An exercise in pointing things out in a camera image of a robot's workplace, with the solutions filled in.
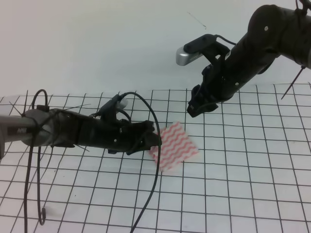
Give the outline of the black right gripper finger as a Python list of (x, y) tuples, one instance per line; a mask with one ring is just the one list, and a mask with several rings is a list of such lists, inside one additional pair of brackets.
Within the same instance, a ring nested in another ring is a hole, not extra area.
[(209, 113), (218, 108), (218, 101), (213, 99), (192, 97), (188, 102), (187, 112), (191, 117), (197, 117), (203, 113)]

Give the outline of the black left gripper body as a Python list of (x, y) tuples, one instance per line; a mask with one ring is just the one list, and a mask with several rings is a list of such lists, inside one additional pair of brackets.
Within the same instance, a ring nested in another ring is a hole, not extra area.
[(75, 144), (107, 149), (110, 153), (132, 154), (146, 150), (144, 138), (148, 133), (148, 121), (132, 123), (128, 120), (111, 122), (91, 116), (75, 114)]

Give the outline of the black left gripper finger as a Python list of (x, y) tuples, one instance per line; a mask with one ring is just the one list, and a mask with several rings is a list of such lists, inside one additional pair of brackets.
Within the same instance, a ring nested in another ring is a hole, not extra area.
[(143, 133), (142, 135), (134, 139), (130, 149), (126, 152), (127, 155), (131, 155), (136, 152), (150, 150), (151, 147), (159, 145), (159, 135), (156, 133)]
[(145, 133), (145, 132), (153, 133), (155, 130), (154, 123), (148, 120), (143, 121), (143, 122), (133, 123), (133, 128), (136, 132), (139, 132), (139, 133)]

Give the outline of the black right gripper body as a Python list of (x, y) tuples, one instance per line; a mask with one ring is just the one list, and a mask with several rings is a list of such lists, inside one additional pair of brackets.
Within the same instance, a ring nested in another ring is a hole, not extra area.
[(217, 58), (202, 71), (203, 81), (192, 89), (191, 98), (227, 101), (258, 73), (258, 46), (250, 41), (239, 41), (226, 56)]

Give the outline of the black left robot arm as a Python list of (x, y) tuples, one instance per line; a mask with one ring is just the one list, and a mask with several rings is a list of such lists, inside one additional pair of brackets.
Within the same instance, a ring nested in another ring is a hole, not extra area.
[(160, 148), (162, 139), (158, 120), (133, 123), (125, 112), (125, 97), (116, 94), (97, 112), (89, 116), (68, 109), (50, 108), (46, 90), (34, 95), (31, 108), (19, 116), (0, 117), (0, 157), (4, 158), (5, 143), (21, 141), (29, 146), (23, 193), (24, 232), (28, 232), (28, 189), (34, 148), (37, 151), (37, 178), (40, 179), (41, 148), (94, 147), (131, 155)]

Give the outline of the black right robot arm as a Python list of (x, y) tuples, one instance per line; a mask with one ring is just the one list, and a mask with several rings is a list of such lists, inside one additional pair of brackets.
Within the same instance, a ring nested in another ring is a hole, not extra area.
[(184, 46), (189, 55), (202, 55), (210, 65), (202, 71), (203, 81), (191, 91), (187, 112), (196, 117), (212, 112), (218, 103), (233, 97), (254, 76), (264, 73), (279, 56), (311, 67), (311, 8), (303, 0), (301, 9), (264, 5), (252, 15), (247, 33), (232, 49), (205, 34)]

